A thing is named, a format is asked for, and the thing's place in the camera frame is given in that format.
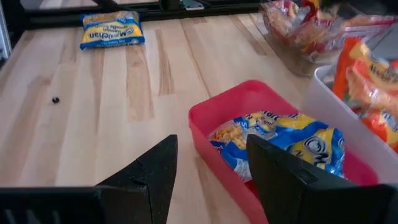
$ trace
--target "butcher block countertop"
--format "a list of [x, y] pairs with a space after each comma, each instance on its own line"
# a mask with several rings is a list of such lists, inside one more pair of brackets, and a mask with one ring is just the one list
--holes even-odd
[[248, 223], [197, 154], [188, 111], [250, 79], [300, 108], [310, 79], [284, 67], [255, 20], [145, 22], [144, 45], [84, 51], [81, 27], [25, 32], [0, 72], [0, 186], [95, 185], [177, 134], [168, 223]]

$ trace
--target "red container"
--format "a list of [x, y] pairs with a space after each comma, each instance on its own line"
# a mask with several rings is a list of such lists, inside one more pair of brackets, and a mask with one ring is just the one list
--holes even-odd
[[[223, 123], [260, 110], [277, 114], [298, 113], [292, 105], [269, 86], [257, 80], [249, 80], [195, 105], [190, 109], [188, 119], [193, 142], [199, 155], [242, 208], [251, 223], [265, 224], [268, 223], [267, 218], [252, 189], [252, 182], [243, 183], [207, 138]], [[375, 172], [349, 153], [349, 149], [346, 149], [344, 173], [349, 180], [357, 184], [377, 184]]]

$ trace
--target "white plastic bin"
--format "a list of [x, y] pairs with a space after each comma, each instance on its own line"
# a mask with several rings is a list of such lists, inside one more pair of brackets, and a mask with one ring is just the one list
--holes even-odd
[[322, 82], [333, 69], [334, 66], [327, 65], [315, 70], [302, 106], [303, 113], [342, 130], [350, 151], [374, 169], [380, 183], [398, 183], [398, 154], [370, 132], [357, 115]]

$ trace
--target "instant noodle package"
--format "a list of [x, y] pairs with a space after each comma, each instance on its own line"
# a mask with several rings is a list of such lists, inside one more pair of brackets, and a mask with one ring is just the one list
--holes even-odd
[[117, 47], [145, 42], [139, 14], [119, 11], [81, 15], [83, 38], [80, 48]]
[[251, 180], [246, 139], [255, 134], [275, 146], [343, 177], [344, 138], [340, 130], [304, 114], [278, 115], [258, 111], [221, 125], [209, 136], [227, 164], [243, 179]]

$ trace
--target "wrapper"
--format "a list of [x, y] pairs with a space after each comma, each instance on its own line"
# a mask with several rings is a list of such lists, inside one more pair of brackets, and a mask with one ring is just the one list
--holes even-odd
[[260, 13], [271, 34], [287, 44], [295, 30], [310, 12], [310, 7], [299, 8], [293, 1], [273, 1], [260, 5]]
[[350, 37], [339, 57], [333, 92], [374, 134], [398, 150], [397, 61], [373, 57], [361, 39]]
[[104, 14], [81, 15], [83, 38], [80, 48], [117, 47], [145, 42], [139, 15], [119, 11]]
[[303, 114], [280, 116], [259, 111], [228, 121], [208, 137], [245, 182], [251, 180], [246, 151], [248, 134], [256, 134], [321, 169], [343, 177], [344, 139], [339, 130]]

